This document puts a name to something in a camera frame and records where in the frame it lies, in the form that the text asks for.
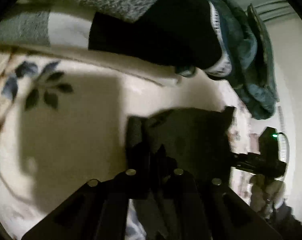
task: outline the clothing pile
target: clothing pile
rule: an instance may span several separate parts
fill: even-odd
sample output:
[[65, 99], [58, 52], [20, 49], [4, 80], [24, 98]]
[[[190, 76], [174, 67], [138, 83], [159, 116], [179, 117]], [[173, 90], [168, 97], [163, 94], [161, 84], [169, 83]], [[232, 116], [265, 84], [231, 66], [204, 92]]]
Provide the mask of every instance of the clothing pile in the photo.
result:
[[0, 44], [107, 51], [185, 77], [199, 68], [267, 119], [277, 101], [272, 46], [252, 5], [247, 14], [233, 0], [20, 0], [0, 22]]

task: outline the bolt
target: bolt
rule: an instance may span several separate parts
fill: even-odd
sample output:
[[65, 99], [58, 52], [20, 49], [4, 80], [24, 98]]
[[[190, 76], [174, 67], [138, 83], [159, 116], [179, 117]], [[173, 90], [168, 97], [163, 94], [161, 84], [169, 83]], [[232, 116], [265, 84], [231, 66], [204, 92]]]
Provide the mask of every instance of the bolt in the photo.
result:
[[183, 174], [183, 169], [175, 169], [173, 172], [174, 172], [175, 175], [179, 176], [179, 175]]
[[136, 170], [134, 170], [134, 169], [128, 169], [125, 173], [128, 176], [134, 176], [136, 174]]
[[91, 179], [87, 182], [87, 184], [90, 186], [90, 187], [96, 187], [97, 184], [99, 184], [99, 181], [97, 179]]
[[219, 185], [221, 185], [221, 183], [222, 183], [221, 179], [218, 179], [218, 178], [212, 179], [213, 185], [219, 186]]

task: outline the silver screw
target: silver screw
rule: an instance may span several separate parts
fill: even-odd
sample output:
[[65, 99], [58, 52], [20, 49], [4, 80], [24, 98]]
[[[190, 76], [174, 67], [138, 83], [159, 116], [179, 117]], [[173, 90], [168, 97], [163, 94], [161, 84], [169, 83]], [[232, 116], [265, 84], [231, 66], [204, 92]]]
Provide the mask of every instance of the silver screw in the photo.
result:
[[213, 185], [219, 186], [219, 185], [221, 185], [221, 183], [222, 183], [221, 179], [218, 179], [218, 178], [212, 179]]
[[96, 187], [97, 184], [99, 184], [99, 181], [97, 179], [91, 179], [87, 182], [87, 184], [90, 186], [90, 187]]
[[173, 172], [174, 172], [175, 175], [179, 176], [179, 175], [183, 174], [183, 169], [175, 169]]
[[134, 169], [128, 169], [125, 173], [128, 176], [134, 176], [136, 174], [136, 170], [134, 170]]

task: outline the cable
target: cable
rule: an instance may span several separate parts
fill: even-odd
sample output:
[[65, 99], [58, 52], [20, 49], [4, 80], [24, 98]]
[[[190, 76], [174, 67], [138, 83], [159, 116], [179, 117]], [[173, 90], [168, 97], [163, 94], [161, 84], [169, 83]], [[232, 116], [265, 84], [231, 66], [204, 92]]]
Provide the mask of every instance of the cable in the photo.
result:
[[281, 179], [281, 181], [284, 181], [285, 180], [285, 176], [287, 174], [287, 170], [288, 170], [288, 165], [289, 165], [289, 158], [290, 158], [290, 147], [289, 147], [289, 139], [287, 137], [287, 135], [283, 132], [279, 132], [277, 133], [278, 135], [281, 134], [285, 137], [285, 140], [286, 140], [286, 144], [287, 144], [287, 152], [286, 152], [286, 163], [287, 163], [287, 166], [286, 166], [286, 170], [285, 170], [285, 174], [283, 174], [283, 177]]

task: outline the dark leaf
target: dark leaf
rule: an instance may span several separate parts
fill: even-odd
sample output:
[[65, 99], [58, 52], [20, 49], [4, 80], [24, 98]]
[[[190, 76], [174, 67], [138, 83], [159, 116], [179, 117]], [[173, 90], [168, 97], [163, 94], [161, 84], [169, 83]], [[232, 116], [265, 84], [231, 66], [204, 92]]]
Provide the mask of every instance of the dark leaf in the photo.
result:
[[38, 66], [34, 62], [24, 61], [16, 69], [15, 74], [18, 78], [22, 78], [25, 75], [33, 77], [38, 72]]
[[57, 95], [55, 93], [49, 93], [47, 90], [44, 93], [44, 102], [54, 109], [57, 109], [59, 103]]
[[5, 86], [2, 90], [2, 95], [4, 95], [6, 98], [14, 101], [18, 91], [18, 85], [17, 85], [17, 78], [15, 76], [10, 76]]
[[27, 96], [25, 110], [31, 109], [37, 105], [40, 95], [37, 88], [34, 88]]
[[73, 92], [72, 86], [67, 83], [58, 84], [58, 85], [56, 85], [56, 88], [63, 93], [72, 93]]
[[42, 73], [41, 73], [41, 76], [46, 74], [46, 73], [50, 73], [52, 72], [53, 70], [56, 69], [56, 66], [60, 63], [60, 61], [54, 61], [54, 62], [51, 62], [49, 64], [47, 64], [43, 70], [42, 70]]
[[64, 75], [64, 72], [63, 72], [63, 71], [57, 71], [57, 72], [51, 74], [51, 75], [46, 79], [46, 82], [48, 82], [48, 81], [56, 81], [56, 80], [59, 80], [63, 75]]

